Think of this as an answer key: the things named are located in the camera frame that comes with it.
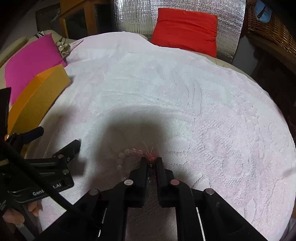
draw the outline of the wooden furniture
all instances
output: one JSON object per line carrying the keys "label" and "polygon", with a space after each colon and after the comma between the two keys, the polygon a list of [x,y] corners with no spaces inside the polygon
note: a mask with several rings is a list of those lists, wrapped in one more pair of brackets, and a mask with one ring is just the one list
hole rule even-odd
{"label": "wooden furniture", "polygon": [[275,13],[268,23],[255,17],[255,3],[247,4],[248,33],[258,64],[251,77],[269,93],[283,113],[296,141],[296,42]]}
{"label": "wooden furniture", "polygon": [[72,16],[79,10],[84,10],[86,27],[88,35],[98,34],[95,16],[95,4],[108,4],[110,0],[60,0],[61,14],[59,15],[59,22],[62,29],[62,35],[69,38],[66,18]]}

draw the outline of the white towel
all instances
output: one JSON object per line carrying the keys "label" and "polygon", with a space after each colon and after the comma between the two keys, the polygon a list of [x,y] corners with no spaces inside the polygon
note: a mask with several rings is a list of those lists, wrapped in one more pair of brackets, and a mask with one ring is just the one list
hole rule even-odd
{"label": "white towel", "polygon": [[[116,159],[126,148],[155,150],[190,187],[216,190],[269,241],[283,234],[295,200],[295,146],[281,112],[256,83],[205,57],[152,45],[139,35],[87,37],[67,57],[72,84],[43,119],[45,133],[28,157],[51,156],[74,139],[70,164],[75,203],[89,189],[120,181]],[[124,160],[124,172],[139,159]],[[126,240],[177,240],[172,209],[148,186],[146,205],[131,209]],[[64,210],[42,201],[43,229]]]}

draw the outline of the finger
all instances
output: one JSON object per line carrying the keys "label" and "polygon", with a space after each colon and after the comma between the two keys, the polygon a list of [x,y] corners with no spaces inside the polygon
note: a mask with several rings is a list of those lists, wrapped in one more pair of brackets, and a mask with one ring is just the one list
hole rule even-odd
{"label": "finger", "polygon": [[3,219],[5,222],[13,224],[20,224],[25,221],[24,216],[12,208],[8,209],[5,212],[5,214],[3,215]]}
{"label": "finger", "polygon": [[30,202],[28,204],[28,210],[29,210],[29,212],[32,212],[36,208],[36,206],[37,206],[37,202]]}
{"label": "finger", "polygon": [[35,217],[38,217],[39,216],[39,210],[37,208],[35,208],[33,211],[32,211],[32,214],[35,216]]}
{"label": "finger", "polygon": [[38,207],[39,210],[43,210],[43,209],[42,209],[41,201],[38,201],[38,202],[37,202],[37,207]]}

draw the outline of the bolt head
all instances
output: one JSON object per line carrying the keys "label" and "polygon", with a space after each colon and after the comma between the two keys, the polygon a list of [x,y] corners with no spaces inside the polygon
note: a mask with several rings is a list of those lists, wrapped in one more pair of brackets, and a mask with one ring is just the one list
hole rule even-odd
{"label": "bolt head", "polygon": [[212,188],[206,188],[205,192],[209,195],[213,195],[215,193],[214,189],[212,189]]}
{"label": "bolt head", "polygon": [[170,182],[173,186],[177,186],[177,185],[179,185],[180,184],[180,181],[179,180],[177,180],[177,179],[173,179],[173,180],[171,180],[171,182]]}
{"label": "bolt head", "polygon": [[125,184],[126,186],[131,186],[131,185],[133,184],[133,180],[131,180],[131,179],[126,179],[126,180],[124,181],[124,184]]}
{"label": "bolt head", "polygon": [[70,173],[69,169],[64,169],[64,170],[63,170],[63,174],[64,174],[64,175],[67,175],[67,174],[69,174],[69,173]]}
{"label": "bolt head", "polygon": [[89,190],[89,195],[91,195],[91,196],[95,196],[98,193],[99,193],[98,189],[93,188],[93,189]]}

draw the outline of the wooden cabinet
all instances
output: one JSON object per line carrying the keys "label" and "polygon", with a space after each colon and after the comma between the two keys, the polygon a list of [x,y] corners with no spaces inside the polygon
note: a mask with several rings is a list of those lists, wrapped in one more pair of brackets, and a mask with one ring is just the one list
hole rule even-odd
{"label": "wooden cabinet", "polygon": [[63,37],[69,38],[66,19],[83,10],[88,35],[98,34],[95,16],[95,4],[109,4],[110,0],[60,0],[61,14],[59,22]]}

